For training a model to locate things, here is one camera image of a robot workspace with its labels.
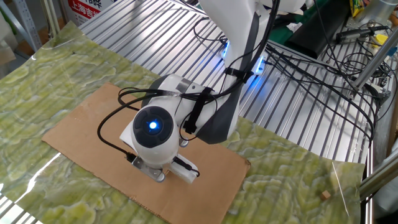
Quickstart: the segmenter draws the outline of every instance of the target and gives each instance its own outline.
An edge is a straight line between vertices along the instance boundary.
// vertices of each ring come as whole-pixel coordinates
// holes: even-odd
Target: green marble-patterned mat
[[[40,140],[105,82],[156,78],[69,23],[0,80],[1,193],[43,223],[164,223]],[[252,163],[223,223],[359,223],[362,164],[320,159],[243,118],[223,145]]]

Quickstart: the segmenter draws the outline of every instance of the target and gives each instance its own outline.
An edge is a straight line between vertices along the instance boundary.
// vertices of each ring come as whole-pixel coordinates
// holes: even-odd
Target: cardboard sheet
[[[196,139],[179,152],[197,165],[201,173],[192,185],[170,172],[163,183],[153,181],[133,167],[123,153],[97,137],[99,123],[119,107],[119,90],[106,83],[48,131],[42,140],[169,223],[221,223],[250,163],[223,146],[208,145]],[[133,96],[126,97],[126,101],[132,99]],[[103,127],[103,137],[132,152],[119,140],[119,135],[135,114],[125,109],[113,116]]]

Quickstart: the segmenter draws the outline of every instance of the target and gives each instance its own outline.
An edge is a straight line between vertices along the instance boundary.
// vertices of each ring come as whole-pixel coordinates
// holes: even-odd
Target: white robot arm
[[[198,168],[178,154],[187,145],[180,128],[194,134],[208,144],[228,139],[238,120],[239,96],[242,82],[239,73],[245,71],[254,57],[254,49],[263,38],[268,23],[264,5],[271,0],[199,0],[202,8],[229,40],[225,57],[226,81],[217,95],[214,90],[193,83],[178,75],[167,75],[156,80],[153,90],[166,90],[173,96],[158,96],[142,102],[142,109],[125,128],[120,139],[137,153],[132,165],[157,182],[165,179],[168,169],[188,183],[199,176]],[[282,0],[280,10],[295,12],[305,0]],[[195,94],[197,100],[180,97]]]

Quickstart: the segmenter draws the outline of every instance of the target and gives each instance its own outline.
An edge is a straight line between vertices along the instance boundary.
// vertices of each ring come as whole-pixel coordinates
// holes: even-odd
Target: blue led light
[[[258,62],[258,65],[257,65],[257,68],[256,68],[256,73],[262,72],[262,71],[260,71],[260,66],[261,66],[261,63],[262,63],[262,59],[264,59],[264,56],[261,56],[261,58],[260,58],[260,60]]]
[[[157,127],[157,123],[155,121],[149,123],[149,128],[155,129]]]
[[[225,58],[226,51],[228,50],[228,47],[229,47],[229,42],[226,44],[226,48],[225,48],[225,50],[223,52],[223,58]]]

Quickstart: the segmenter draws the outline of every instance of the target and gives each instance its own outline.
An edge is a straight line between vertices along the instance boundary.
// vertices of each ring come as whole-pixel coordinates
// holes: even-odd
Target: metal grating
[[[224,64],[219,42],[197,39],[192,28],[202,15],[168,0],[118,1],[80,28],[93,41],[157,73],[175,73],[215,90],[221,87]],[[211,21],[203,21],[197,32],[207,39],[217,39],[222,31]],[[277,44],[286,54],[294,55]],[[335,47],[341,60],[360,51],[355,44]],[[344,81],[324,69],[298,63],[300,67],[327,83],[344,86]],[[282,64],[299,80],[299,72]],[[345,118],[367,128],[366,120],[356,108],[326,88],[305,84],[318,99]],[[360,99],[355,102],[369,112]],[[271,130],[294,143],[329,159],[365,163],[369,141],[352,124],[316,102],[295,81],[268,65],[261,76],[253,76],[241,95],[240,116]]]
[[[42,224],[0,193],[0,224]]]

